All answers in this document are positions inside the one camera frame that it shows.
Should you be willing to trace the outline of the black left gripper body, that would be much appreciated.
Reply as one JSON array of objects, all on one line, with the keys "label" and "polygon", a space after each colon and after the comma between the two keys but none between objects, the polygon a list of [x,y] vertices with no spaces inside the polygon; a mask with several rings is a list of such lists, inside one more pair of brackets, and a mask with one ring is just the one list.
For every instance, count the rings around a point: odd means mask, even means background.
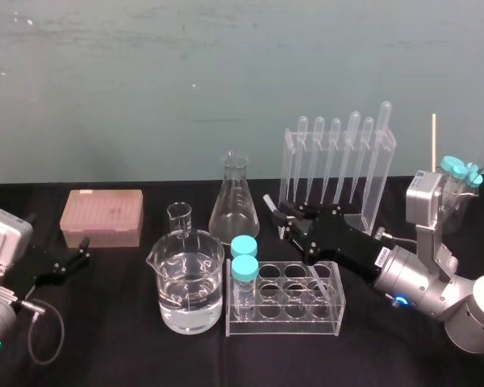
[{"label": "black left gripper body", "polygon": [[9,269],[2,287],[16,298],[27,298],[36,288],[58,283],[65,277],[67,264],[40,246],[30,245],[22,258]]}]

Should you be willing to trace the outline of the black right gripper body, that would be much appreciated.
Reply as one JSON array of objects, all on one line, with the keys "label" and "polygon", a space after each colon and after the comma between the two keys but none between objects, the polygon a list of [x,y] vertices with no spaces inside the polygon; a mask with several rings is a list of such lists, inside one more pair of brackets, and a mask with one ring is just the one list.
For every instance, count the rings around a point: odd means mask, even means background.
[{"label": "black right gripper body", "polygon": [[364,281],[376,281],[382,268],[376,263],[394,249],[388,239],[375,239],[346,223],[344,214],[334,206],[325,207],[311,219],[304,235],[304,263],[321,260],[337,263]]}]

